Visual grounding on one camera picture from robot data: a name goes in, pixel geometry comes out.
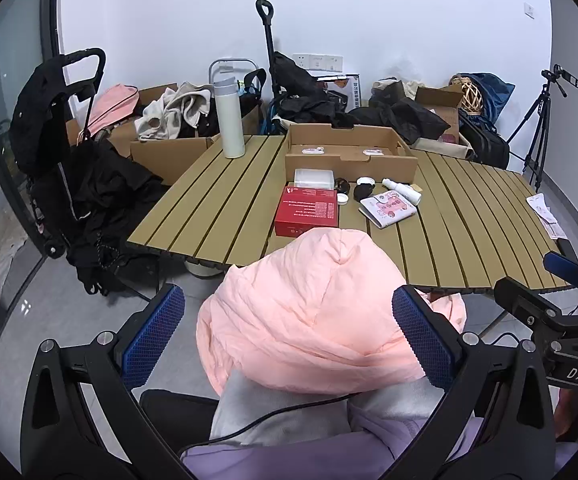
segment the stroller handle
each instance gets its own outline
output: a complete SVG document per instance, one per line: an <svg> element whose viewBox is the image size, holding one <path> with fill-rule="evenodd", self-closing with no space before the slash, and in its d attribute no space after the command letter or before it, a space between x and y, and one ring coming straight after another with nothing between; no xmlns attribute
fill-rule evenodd
<svg viewBox="0 0 578 480"><path fill-rule="evenodd" d="M86 50L79 50L77 52L72 52L71 54L62 56L63 67L77 63L80 60L91 56L98 57L98 68L96 69L96 75L91 79L78 81L67 86L67 92L71 95L77 95L80 102L93 97L98 92L98 89L100 88L100 82L102 81L102 74L104 73L106 54L101 48L88 48Z"/></svg>
<svg viewBox="0 0 578 480"><path fill-rule="evenodd" d="M265 25L271 25L271 18L274 17L274 6L271 2L266 0L256 0L256 10L262 18L262 22Z"/></svg>

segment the wooden slat table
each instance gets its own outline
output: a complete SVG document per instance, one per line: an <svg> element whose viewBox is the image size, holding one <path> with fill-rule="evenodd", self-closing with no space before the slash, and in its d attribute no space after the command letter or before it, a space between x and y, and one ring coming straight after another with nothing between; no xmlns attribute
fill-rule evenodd
<svg viewBox="0 0 578 480"><path fill-rule="evenodd" d="M243 157L229 160L218 140L178 179L129 238L156 253L226 269L245 266L293 238L273 230L285 177L282 136L246 138ZM415 152L415 183L423 189L418 214L377 229L350 200L338 225L367 232L423 290L485 292L511 276L541 292L569 285L544 270L558 251L525 198L522 177L465 160ZM377 185L375 192L384 191Z"/></svg>

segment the white thermos bottle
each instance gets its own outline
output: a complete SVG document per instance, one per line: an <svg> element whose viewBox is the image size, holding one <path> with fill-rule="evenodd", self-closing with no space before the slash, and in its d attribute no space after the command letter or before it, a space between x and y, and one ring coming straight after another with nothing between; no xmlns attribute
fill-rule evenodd
<svg viewBox="0 0 578 480"><path fill-rule="evenodd" d="M242 134L236 78L230 77L213 83L213 96L218 112L220 136L223 139L223 154L227 158L238 158L245 154L245 139Z"/></svg>

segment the white plastic container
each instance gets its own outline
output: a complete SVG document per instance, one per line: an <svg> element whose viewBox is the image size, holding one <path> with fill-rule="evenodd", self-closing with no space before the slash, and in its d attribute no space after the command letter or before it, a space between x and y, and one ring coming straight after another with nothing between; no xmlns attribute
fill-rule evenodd
<svg viewBox="0 0 578 480"><path fill-rule="evenodd" d="M407 186L407 184L399 184L398 182L394 182L388 178L383 178L383 186L387 189L397 191L416 206L420 203L420 199L422 198L422 195L411 186Z"/></svg>
<svg viewBox="0 0 578 480"><path fill-rule="evenodd" d="M227 158L238 158L245 154L245 138L242 134L236 78L230 77L213 83L213 96L223 140L223 155Z"/></svg>
<svg viewBox="0 0 578 480"><path fill-rule="evenodd" d="M333 171L297 169L293 172L293 185L312 189L333 189Z"/></svg>

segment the black duffel bag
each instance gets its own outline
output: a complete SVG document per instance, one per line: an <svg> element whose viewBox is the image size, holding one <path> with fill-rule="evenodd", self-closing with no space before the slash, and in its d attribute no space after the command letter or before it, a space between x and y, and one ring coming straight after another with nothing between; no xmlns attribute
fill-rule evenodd
<svg viewBox="0 0 578 480"><path fill-rule="evenodd" d="M498 134L470 121L469 114L458 109L460 114L460 133L474 149L474 162L494 168L507 169L509 164L509 145Z"/></svg>

